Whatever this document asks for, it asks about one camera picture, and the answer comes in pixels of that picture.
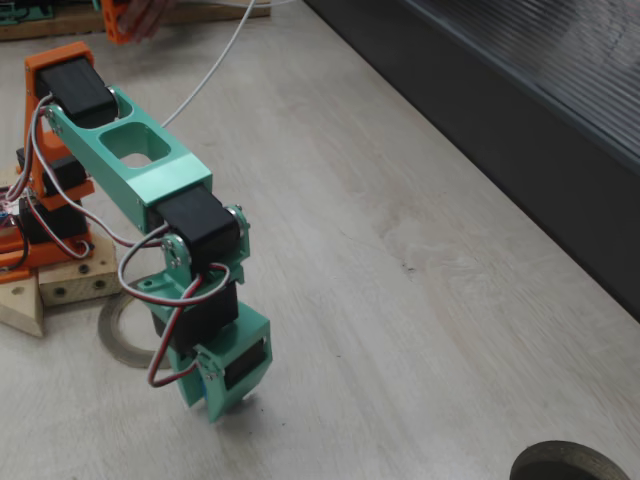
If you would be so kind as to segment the person's hand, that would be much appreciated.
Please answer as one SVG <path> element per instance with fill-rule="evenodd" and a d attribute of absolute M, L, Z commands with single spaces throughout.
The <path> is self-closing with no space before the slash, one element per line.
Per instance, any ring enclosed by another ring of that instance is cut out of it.
<path fill-rule="evenodd" d="M 136 42 L 151 38 L 175 4 L 174 0 L 132 0 L 118 17 L 118 30 Z"/>

